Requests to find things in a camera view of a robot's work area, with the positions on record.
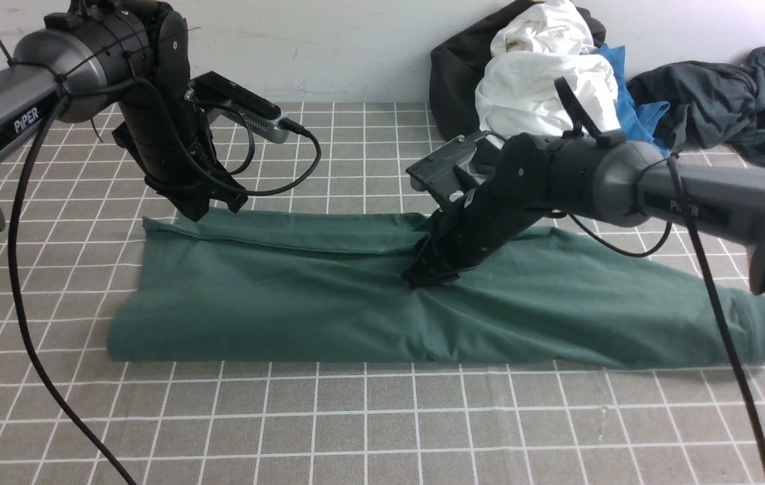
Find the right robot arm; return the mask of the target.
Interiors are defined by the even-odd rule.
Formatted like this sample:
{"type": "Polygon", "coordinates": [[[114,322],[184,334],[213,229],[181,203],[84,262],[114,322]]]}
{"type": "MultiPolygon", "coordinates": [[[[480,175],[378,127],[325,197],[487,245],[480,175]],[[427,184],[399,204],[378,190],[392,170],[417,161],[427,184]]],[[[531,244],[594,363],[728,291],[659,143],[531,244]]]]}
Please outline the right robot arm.
{"type": "Polygon", "coordinates": [[[765,294],[765,170],[678,168],[622,130],[601,131],[566,79],[554,82],[573,128],[561,136],[502,137],[490,178],[465,169],[492,130],[458,135],[407,169],[437,202],[428,236],[402,274],[410,288],[441,286],[556,213],[633,227],[650,218],[746,248],[752,294],[765,294]]]}

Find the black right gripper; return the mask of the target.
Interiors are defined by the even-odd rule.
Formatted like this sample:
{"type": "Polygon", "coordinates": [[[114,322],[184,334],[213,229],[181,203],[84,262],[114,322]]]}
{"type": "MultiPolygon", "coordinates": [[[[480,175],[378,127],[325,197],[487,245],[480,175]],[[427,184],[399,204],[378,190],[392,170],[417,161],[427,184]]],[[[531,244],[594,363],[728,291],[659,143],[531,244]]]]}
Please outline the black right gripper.
{"type": "Polygon", "coordinates": [[[449,286],[487,260],[491,248],[461,240],[451,226],[435,223],[413,246],[412,261],[401,273],[411,290],[449,286]]]}

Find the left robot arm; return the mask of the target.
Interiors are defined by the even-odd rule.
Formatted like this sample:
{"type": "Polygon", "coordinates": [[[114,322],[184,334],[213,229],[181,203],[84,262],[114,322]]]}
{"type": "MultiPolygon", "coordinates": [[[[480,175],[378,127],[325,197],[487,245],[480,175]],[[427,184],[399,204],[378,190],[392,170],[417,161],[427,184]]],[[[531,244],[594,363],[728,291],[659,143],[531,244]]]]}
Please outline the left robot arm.
{"type": "MultiPolygon", "coordinates": [[[[88,122],[117,104],[114,140],[148,187],[194,221],[212,201],[237,212],[249,196],[217,159],[209,107],[194,99],[188,31],[158,1],[72,1],[47,15],[0,71],[0,163],[54,122],[88,122]]],[[[5,224],[0,207],[0,232],[5,224]]]]}

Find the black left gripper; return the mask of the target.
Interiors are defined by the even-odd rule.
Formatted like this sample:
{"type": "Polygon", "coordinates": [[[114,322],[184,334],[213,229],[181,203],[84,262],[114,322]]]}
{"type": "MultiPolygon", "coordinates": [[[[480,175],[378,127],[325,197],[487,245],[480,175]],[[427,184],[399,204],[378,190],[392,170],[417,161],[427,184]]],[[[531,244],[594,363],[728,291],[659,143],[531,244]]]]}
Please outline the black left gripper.
{"type": "Polygon", "coordinates": [[[214,178],[231,185],[231,190],[225,190],[203,179],[192,178],[190,181],[179,183],[164,183],[152,175],[146,174],[143,181],[155,193],[165,197],[177,211],[192,222],[197,222],[210,209],[211,201],[222,201],[229,211],[238,212],[248,201],[244,187],[238,184],[228,172],[215,172],[214,178]]]}

